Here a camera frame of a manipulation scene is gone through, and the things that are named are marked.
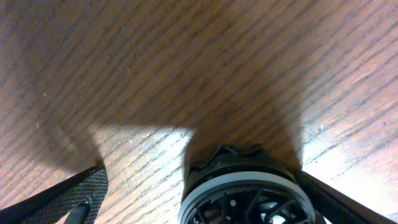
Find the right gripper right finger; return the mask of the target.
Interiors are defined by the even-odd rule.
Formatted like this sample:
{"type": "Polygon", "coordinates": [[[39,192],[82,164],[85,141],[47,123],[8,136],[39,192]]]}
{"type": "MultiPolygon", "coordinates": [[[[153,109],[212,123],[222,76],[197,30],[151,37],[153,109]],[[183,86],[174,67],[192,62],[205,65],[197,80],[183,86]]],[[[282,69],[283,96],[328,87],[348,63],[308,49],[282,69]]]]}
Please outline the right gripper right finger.
{"type": "Polygon", "coordinates": [[[332,223],[394,223],[304,171],[294,176],[314,209],[332,223]]]}

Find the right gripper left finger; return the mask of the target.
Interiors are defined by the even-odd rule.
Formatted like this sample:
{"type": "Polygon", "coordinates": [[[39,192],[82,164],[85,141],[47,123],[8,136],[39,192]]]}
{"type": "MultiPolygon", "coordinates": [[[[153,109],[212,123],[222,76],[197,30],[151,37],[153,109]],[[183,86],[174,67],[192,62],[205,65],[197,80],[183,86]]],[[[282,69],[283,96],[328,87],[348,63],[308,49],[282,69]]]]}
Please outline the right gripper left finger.
{"type": "Polygon", "coordinates": [[[1,210],[1,223],[94,223],[108,192],[103,163],[1,210]]]}

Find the black round spinner toy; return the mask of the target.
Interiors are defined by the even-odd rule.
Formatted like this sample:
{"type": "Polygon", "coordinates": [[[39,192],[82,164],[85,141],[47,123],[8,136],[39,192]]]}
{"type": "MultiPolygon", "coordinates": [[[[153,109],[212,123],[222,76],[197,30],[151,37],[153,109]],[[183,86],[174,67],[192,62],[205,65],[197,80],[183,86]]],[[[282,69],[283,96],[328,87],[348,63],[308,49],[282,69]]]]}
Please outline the black round spinner toy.
{"type": "Polygon", "coordinates": [[[293,173],[261,145],[222,144],[190,165],[177,221],[315,223],[316,211],[293,173]]]}

